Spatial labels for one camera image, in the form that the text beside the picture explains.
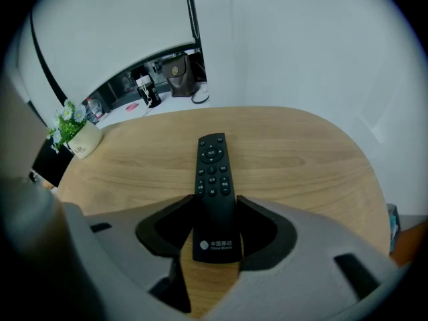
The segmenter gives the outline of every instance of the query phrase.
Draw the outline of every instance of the wooden table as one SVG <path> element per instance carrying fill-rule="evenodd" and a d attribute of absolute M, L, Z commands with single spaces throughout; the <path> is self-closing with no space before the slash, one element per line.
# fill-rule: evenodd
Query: wooden table
<path fill-rule="evenodd" d="M 291 108 L 188 110 L 105 128 L 100 146 L 70 163 L 58 189 L 86 215 L 119 211 L 191 194 L 197 140 L 224 132 L 235 193 L 327 215 L 389 252 L 385 201 L 370 163 L 339 128 Z M 192 305 L 202 316 L 237 279 L 238 264 L 181 264 Z"/>

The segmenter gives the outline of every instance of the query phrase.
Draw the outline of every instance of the bottle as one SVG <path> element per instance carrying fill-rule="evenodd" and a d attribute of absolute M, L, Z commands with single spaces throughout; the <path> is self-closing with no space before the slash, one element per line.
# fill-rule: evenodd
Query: bottle
<path fill-rule="evenodd" d="M 156 107 L 162 102 L 158 90 L 154 86 L 149 75 L 140 77 L 137 79 L 136 83 L 138 85 L 138 93 L 149 108 Z"/>
<path fill-rule="evenodd" d="M 90 97 L 87 97 L 86 101 L 88 101 L 88 106 L 91 112 L 96 116 L 98 120 L 101 119 L 104 115 L 104 113 L 102 112 L 101 103 L 98 100 L 91 99 Z"/>

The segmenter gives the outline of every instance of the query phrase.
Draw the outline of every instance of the remote control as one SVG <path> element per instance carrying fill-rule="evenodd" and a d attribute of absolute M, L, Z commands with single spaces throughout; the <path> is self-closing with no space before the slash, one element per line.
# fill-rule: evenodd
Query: remote control
<path fill-rule="evenodd" d="M 224 133 L 198 140 L 193 260 L 233 263 L 242 258 L 235 192 Z"/>

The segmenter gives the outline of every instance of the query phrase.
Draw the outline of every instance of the brown handbag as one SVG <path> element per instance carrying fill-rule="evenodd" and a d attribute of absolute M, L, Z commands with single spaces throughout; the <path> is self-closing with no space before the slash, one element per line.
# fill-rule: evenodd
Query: brown handbag
<path fill-rule="evenodd" d="M 173 98 L 192 96 L 196 92 L 190 60 L 187 54 L 173 57 L 162 64 L 162 74 L 171 87 Z"/>

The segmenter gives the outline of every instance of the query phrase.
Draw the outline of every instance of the potted plant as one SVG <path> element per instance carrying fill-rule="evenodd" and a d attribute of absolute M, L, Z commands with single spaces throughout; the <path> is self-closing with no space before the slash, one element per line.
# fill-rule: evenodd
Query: potted plant
<path fill-rule="evenodd" d="M 57 153 L 63 144 L 68 144 L 78 158 L 87 157 L 100 144 L 102 132 L 86 119 L 86 107 L 75 107 L 70 100 L 64 102 L 64 108 L 56 112 L 53 118 L 55 128 L 49 129 L 48 138 L 53 139 L 51 146 Z"/>

